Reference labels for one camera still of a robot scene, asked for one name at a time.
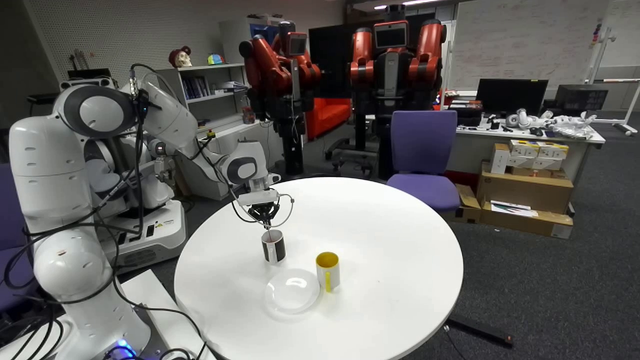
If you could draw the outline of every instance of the mug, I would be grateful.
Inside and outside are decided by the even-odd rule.
[[[287,255],[284,248],[284,237],[280,230],[269,230],[262,234],[262,251],[264,259],[271,265],[282,261]]]
[[[340,266],[338,255],[323,252],[316,257],[316,270],[320,286],[330,293],[340,285]]]

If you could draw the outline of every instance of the red hat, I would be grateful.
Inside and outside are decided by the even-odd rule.
[[[178,67],[175,64],[175,57],[178,56],[178,53],[184,51],[187,55],[191,55],[191,48],[188,46],[183,46],[180,49],[174,49],[169,53],[169,63],[171,63],[172,67]]]

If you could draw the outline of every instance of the white box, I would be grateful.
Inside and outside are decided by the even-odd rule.
[[[540,145],[538,156],[541,158],[563,160],[569,152],[569,146],[564,143],[538,142],[538,145]]]
[[[509,156],[509,161],[507,161],[507,165],[510,167],[522,167],[522,168],[532,168],[533,161],[536,158],[533,156]]]
[[[509,147],[504,143],[493,145],[493,156],[491,157],[490,172],[492,174],[504,174],[509,161]]]
[[[560,170],[562,159],[536,158],[531,168],[545,170]]]
[[[535,141],[511,140],[509,142],[509,149],[511,149],[511,155],[513,156],[528,156],[535,158],[538,156],[540,145]]]

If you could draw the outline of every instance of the ceiling light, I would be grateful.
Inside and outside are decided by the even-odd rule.
[[[402,5],[416,5],[416,4],[424,4],[424,3],[433,3],[435,1],[439,1],[439,0],[412,0],[412,1],[405,1],[402,3]]]

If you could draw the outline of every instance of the white round table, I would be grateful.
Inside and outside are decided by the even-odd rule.
[[[178,260],[178,304],[216,351],[231,360],[399,359],[442,326],[458,298],[463,263],[440,215],[372,181],[317,177],[273,188],[295,198],[279,227],[287,251],[279,265],[264,259],[264,228],[242,222],[231,205],[198,228]],[[280,204],[274,224],[291,206],[287,197]],[[267,310],[270,278],[285,268],[315,273],[323,251],[340,258],[335,292],[322,291],[300,315]]]

